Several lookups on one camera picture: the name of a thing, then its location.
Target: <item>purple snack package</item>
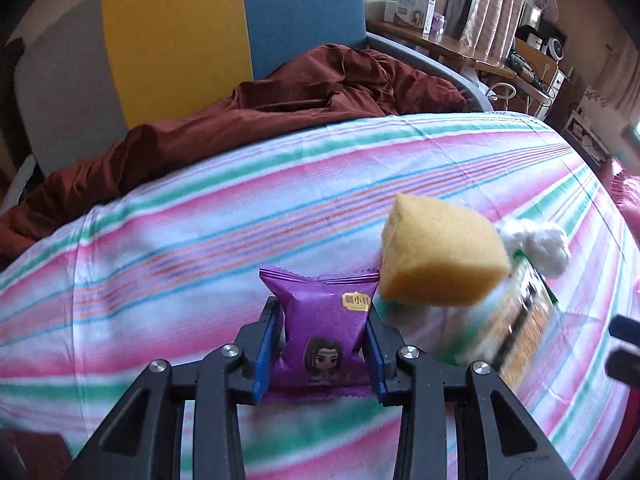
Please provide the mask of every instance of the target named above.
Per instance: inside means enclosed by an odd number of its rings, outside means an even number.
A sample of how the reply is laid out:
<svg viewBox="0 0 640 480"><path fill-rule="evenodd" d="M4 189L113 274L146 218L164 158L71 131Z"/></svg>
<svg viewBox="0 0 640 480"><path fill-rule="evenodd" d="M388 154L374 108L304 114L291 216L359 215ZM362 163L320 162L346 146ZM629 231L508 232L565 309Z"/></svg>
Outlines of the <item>purple snack package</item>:
<svg viewBox="0 0 640 480"><path fill-rule="evenodd" d="M380 272L307 278L260 266L260 278L284 310L286 346L273 365L267 398L369 396L358 355Z"/></svg>

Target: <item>metal screw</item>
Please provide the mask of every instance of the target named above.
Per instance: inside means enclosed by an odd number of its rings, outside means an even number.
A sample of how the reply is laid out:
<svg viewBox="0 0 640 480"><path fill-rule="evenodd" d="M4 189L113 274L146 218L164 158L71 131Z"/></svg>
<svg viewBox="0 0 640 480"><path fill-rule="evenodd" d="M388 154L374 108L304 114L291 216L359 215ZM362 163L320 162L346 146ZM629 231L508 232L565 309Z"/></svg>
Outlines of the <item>metal screw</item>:
<svg viewBox="0 0 640 480"><path fill-rule="evenodd" d="M491 367L484 361L476 361L473 364L473 369L479 375L487 375L491 371Z"/></svg>
<svg viewBox="0 0 640 480"><path fill-rule="evenodd" d="M240 349L236 345L224 345L222 347L222 355L224 357L236 357L240 353Z"/></svg>
<svg viewBox="0 0 640 480"><path fill-rule="evenodd" d="M420 355L420 351L415 346L403 346L400 355L405 359L415 359Z"/></svg>
<svg viewBox="0 0 640 480"><path fill-rule="evenodd" d="M154 359L149 363L148 368L153 373L157 374L166 370L166 364L167 362L164 359Z"/></svg>

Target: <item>striped bed sheet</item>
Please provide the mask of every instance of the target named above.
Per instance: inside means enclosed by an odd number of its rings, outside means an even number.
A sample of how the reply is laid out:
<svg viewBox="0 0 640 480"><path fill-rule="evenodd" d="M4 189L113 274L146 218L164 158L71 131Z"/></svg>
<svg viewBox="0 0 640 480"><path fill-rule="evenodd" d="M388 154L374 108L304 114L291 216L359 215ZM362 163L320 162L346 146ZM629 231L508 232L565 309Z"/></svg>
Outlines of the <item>striped bed sheet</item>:
<svg viewBox="0 0 640 480"><path fill-rule="evenodd" d="M323 126L93 208L0 274L0 424L61 433L76 454L149 361L199 359L257 319L269 294L260 262L306 275L377 266L397 192L438 196L497 224L565 228L572 262L550 281L560 323L516 394L574 476L597 478L628 396L604 374L607 324L639 314L638 249L582 159L519 114ZM401 329L429 345L418 313ZM241 406L247 476L389 479L399 417L375 399ZM190 478L192 405L185 420L181 471Z"/></svg>

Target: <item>chair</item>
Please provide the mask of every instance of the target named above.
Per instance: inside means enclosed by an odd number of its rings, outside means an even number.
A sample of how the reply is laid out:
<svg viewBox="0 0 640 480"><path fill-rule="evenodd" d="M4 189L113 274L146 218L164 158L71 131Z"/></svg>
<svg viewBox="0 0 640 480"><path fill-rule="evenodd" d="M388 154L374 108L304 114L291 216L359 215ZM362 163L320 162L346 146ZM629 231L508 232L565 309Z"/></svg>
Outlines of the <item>chair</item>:
<svg viewBox="0 0 640 480"><path fill-rule="evenodd" d="M18 202L36 163L47 176L100 155L137 124L193 114L322 43L385 52L450 80L469 111L492 110L449 68L366 33L363 0L87 0L17 64L32 154L0 212Z"/></svg>

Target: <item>yellow sponge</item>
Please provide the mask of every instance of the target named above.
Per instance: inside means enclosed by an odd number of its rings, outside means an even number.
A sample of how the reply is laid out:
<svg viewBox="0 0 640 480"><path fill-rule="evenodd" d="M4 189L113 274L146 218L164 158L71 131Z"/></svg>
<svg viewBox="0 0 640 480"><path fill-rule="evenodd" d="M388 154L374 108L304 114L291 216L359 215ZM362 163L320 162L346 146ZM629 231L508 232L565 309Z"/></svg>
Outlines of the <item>yellow sponge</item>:
<svg viewBox="0 0 640 480"><path fill-rule="evenodd" d="M511 269L484 216L437 198L398 194L382 232L378 290L414 306L469 306Z"/></svg>

